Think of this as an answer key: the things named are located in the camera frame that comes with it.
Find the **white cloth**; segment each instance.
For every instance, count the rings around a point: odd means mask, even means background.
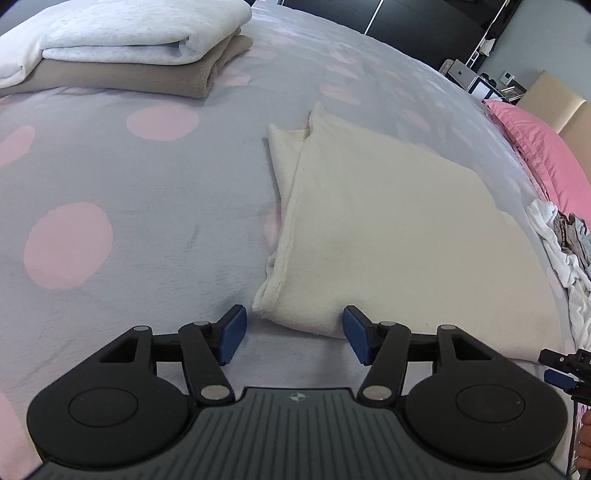
[[[550,228],[558,208],[551,202],[535,199],[525,208],[534,230],[543,239],[550,264],[564,288],[569,291],[570,330],[576,348],[591,349],[591,281],[580,268],[576,255],[565,254],[558,237]]]
[[[54,5],[0,36],[0,88],[21,83],[33,71],[41,61],[39,42],[53,22],[77,8],[77,5],[90,3],[72,0]]]
[[[342,336],[355,304],[413,332],[458,325],[511,358],[563,347],[550,286],[513,217],[472,170],[324,111],[268,127],[284,216],[253,309]]]
[[[251,17],[244,0],[102,0],[56,21],[41,48],[46,59],[181,65]]]

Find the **blue gripper pad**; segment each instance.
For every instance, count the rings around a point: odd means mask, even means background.
[[[237,306],[236,310],[228,312],[233,318],[222,330],[217,358],[220,365],[230,363],[246,333],[246,308]]]
[[[367,332],[348,307],[343,310],[343,331],[359,362],[364,365],[371,365],[371,349]]]
[[[544,381],[564,391],[571,390],[577,386],[577,381],[573,377],[550,369],[544,372]]]

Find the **wall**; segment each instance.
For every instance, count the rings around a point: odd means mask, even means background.
[[[480,72],[508,70],[529,88],[544,69],[591,99],[591,14],[579,5],[524,0]]]
[[[64,0],[20,0],[0,18],[0,35],[12,27],[24,22],[27,18],[39,13],[44,8],[57,5]]]

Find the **headboard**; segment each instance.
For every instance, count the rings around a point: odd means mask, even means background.
[[[544,70],[517,105],[562,137],[591,183],[591,103]]]

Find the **gray bedsheet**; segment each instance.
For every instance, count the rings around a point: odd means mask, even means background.
[[[133,325],[168,333],[251,305],[278,232],[265,126],[302,128],[317,100],[475,170],[531,240],[572,350],[564,290],[524,212],[535,191],[474,98],[385,44],[288,8],[257,2],[243,33],[253,48],[205,100],[80,89],[0,100],[0,391],[19,419]],[[345,341],[249,320],[225,367],[237,391],[359,387],[366,367]],[[178,366],[160,372],[183,383]],[[412,365],[407,389],[429,372]]]

